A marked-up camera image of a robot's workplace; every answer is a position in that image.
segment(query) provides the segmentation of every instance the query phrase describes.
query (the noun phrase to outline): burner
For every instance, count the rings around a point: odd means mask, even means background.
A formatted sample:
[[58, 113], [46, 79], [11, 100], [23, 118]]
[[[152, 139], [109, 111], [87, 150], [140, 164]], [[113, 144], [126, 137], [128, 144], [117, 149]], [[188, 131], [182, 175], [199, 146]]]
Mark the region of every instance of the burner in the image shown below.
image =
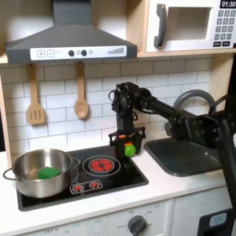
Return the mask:
[[111, 176], [121, 169], [120, 162], [109, 156], [95, 156], [83, 162], [83, 169], [86, 173], [93, 176]]
[[109, 159], [95, 159], [88, 165], [92, 171], [95, 172], [110, 172], [114, 168], [113, 161]]

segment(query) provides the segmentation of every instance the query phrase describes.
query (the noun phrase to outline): gray sink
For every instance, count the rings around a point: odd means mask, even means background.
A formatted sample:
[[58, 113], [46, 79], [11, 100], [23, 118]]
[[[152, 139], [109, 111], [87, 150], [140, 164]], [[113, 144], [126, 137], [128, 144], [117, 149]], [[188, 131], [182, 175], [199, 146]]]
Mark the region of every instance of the gray sink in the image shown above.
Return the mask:
[[171, 138], [149, 141], [145, 144], [148, 154], [165, 170], [174, 176], [190, 176], [221, 169], [218, 152], [215, 149]]

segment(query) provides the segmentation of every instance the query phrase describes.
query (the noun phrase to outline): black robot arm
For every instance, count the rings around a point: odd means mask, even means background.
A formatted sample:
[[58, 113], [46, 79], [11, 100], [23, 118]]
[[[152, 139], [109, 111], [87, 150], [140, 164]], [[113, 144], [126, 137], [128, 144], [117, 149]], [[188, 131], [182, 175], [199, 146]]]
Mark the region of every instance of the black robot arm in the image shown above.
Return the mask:
[[225, 175], [234, 211], [236, 213], [236, 155], [233, 135], [236, 132], [236, 112], [226, 110], [196, 116], [187, 111], [177, 111], [157, 100], [146, 88], [133, 83], [123, 83], [112, 91], [112, 109], [116, 112], [117, 131], [109, 135], [110, 143], [116, 147], [119, 159], [138, 154], [142, 139], [146, 137], [145, 127], [135, 128], [135, 111], [157, 114], [169, 121], [168, 136], [174, 141], [188, 140], [208, 148], [217, 148]]

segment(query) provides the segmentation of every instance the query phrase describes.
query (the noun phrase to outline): stove control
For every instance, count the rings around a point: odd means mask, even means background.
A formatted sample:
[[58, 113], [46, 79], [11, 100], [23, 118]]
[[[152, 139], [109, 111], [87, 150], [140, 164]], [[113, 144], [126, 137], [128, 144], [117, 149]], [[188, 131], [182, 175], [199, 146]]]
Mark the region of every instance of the stove control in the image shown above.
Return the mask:
[[87, 51], [86, 51], [86, 50], [82, 50], [81, 54], [82, 54], [83, 56], [86, 56], [86, 55], [87, 55]]
[[147, 222], [142, 216], [135, 216], [128, 222], [128, 229], [134, 236], [139, 235], [147, 227]]
[[83, 190], [82, 186], [78, 185], [74, 187], [76, 192], [81, 192]]
[[75, 55], [75, 52], [73, 50], [70, 50], [68, 54], [72, 57]]
[[92, 183], [90, 183], [90, 188], [98, 188], [98, 187], [100, 187], [100, 184], [98, 183], [98, 182], [92, 182]]

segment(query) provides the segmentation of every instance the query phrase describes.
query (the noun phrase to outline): tile wall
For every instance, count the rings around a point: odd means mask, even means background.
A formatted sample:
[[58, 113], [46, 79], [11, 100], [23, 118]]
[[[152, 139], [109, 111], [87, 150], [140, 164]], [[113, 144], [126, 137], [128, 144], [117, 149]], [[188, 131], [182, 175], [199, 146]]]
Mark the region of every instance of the tile wall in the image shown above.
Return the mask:
[[[37, 80], [41, 106], [47, 122], [31, 126], [26, 111], [30, 105], [30, 85], [23, 66], [0, 65], [6, 118], [12, 155], [38, 148], [76, 148], [79, 144], [108, 140], [116, 130], [115, 113], [108, 93], [121, 82], [133, 82], [148, 88], [153, 96], [172, 105], [176, 98], [190, 89], [208, 91], [212, 57], [147, 58], [138, 60], [103, 60], [86, 64], [86, 96], [90, 109], [86, 121], [77, 119], [77, 73], [68, 63], [39, 64]], [[184, 104], [196, 114], [207, 110], [200, 99]], [[139, 114], [136, 125], [144, 125], [147, 134], [163, 131], [165, 120], [157, 115]]]

